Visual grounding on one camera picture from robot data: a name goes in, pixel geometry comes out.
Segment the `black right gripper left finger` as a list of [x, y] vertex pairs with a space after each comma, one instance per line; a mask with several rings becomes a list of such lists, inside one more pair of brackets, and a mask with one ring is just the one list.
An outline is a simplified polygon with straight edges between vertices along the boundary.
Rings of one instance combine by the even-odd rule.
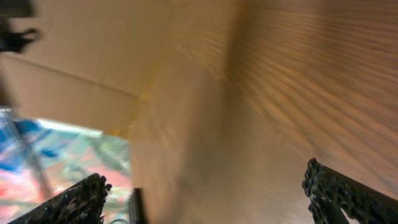
[[103, 224], [111, 188], [105, 176], [91, 174], [9, 224]]

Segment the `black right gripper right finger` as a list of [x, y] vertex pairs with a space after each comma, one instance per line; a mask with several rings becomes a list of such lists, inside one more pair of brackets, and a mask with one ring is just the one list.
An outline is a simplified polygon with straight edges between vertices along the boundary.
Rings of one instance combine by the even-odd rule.
[[397, 200], [363, 185], [312, 158], [302, 182], [316, 224], [397, 224]]

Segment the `blue Galaxy smartphone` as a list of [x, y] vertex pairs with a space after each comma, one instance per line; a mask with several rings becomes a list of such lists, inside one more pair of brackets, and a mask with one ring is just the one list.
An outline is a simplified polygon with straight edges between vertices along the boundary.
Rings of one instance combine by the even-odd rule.
[[1, 222], [48, 201], [91, 174], [112, 185], [104, 223], [145, 223], [141, 191], [132, 185], [129, 143], [100, 130], [18, 118], [1, 108]]

